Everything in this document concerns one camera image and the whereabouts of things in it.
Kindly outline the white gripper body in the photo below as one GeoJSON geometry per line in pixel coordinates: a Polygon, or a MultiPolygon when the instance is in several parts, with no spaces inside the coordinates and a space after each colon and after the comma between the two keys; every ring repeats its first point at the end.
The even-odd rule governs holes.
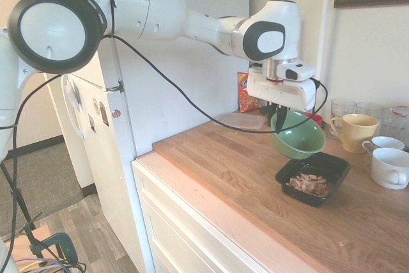
{"type": "Polygon", "coordinates": [[[315,106],[316,85],[308,79],[302,82],[284,80],[274,84],[262,74],[262,69],[249,68],[247,92],[256,97],[278,105],[308,111],[315,106]]]}

